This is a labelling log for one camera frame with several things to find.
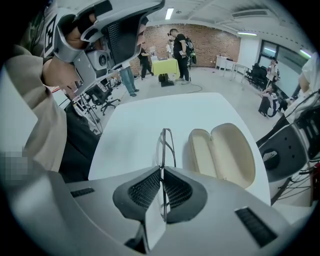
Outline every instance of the bag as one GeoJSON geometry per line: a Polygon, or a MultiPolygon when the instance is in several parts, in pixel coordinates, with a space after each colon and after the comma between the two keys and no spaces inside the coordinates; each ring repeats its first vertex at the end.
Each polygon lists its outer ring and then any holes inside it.
{"type": "Polygon", "coordinates": [[[160,74],[158,76],[159,82],[164,82],[166,80],[166,77],[168,78],[168,74],[160,74]]]}
{"type": "Polygon", "coordinates": [[[186,55],[191,58],[192,62],[194,64],[197,64],[197,56],[195,52],[195,46],[192,40],[189,37],[185,38],[185,44],[186,44],[186,55]]]}

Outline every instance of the black mesh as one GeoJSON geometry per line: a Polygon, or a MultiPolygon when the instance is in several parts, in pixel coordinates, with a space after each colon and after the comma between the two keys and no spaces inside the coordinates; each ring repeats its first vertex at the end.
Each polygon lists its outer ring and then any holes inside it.
{"type": "Polygon", "coordinates": [[[135,54],[139,21],[143,14],[128,17],[106,27],[115,64],[124,62],[135,54]]]}
{"type": "Polygon", "coordinates": [[[131,186],[128,195],[138,206],[148,209],[160,189],[160,172],[156,171],[147,178],[131,186]]]}
{"type": "Polygon", "coordinates": [[[171,209],[182,205],[193,193],[193,189],[188,183],[168,171],[164,172],[163,188],[169,198],[171,209]]]}

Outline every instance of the white wall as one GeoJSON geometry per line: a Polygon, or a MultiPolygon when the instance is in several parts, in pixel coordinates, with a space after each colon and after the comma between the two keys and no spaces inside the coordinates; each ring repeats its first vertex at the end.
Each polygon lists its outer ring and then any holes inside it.
{"type": "Polygon", "coordinates": [[[240,41],[238,63],[251,69],[258,61],[260,46],[261,40],[258,38],[242,37],[240,41]]]}
{"type": "Polygon", "coordinates": [[[280,81],[276,85],[288,96],[291,97],[295,92],[299,81],[300,74],[278,61],[278,69],[280,71],[280,81]]]}

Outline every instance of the jeans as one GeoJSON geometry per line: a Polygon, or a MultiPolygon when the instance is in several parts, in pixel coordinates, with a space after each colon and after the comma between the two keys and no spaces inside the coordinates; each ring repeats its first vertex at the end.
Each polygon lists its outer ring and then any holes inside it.
{"type": "Polygon", "coordinates": [[[188,60],[188,57],[177,59],[180,71],[180,78],[184,78],[186,81],[189,81],[188,60]]]}
{"type": "Polygon", "coordinates": [[[142,79],[146,77],[147,70],[149,71],[149,73],[151,75],[154,74],[151,72],[151,66],[150,66],[150,63],[148,60],[141,61],[141,65],[142,65],[142,70],[141,70],[141,78],[142,79]]]}
{"type": "Polygon", "coordinates": [[[122,83],[128,90],[128,93],[130,95],[133,95],[135,93],[136,86],[135,86],[135,77],[134,77],[134,74],[132,74],[131,67],[128,66],[120,70],[119,72],[122,79],[122,83]]]}

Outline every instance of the window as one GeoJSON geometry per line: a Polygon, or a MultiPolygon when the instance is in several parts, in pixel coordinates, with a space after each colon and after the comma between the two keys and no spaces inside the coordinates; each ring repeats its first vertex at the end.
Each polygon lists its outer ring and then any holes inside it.
{"type": "Polygon", "coordinates": [[[267,41],[262,41],[261,54],[266,57],[275,57],[277,53],[277,45],[267,41]]]}
{"type": "Polygon", "coordinates": [[[280,79],[276,82],[276,85],[280,91],[291,97],[300,89],[298,85],[299,76],[307,59],[288,48],[262,40],[258,59],[260,67],[267,68],[272,57],[275,57],[278,61],[277,69],[280,79]]]}

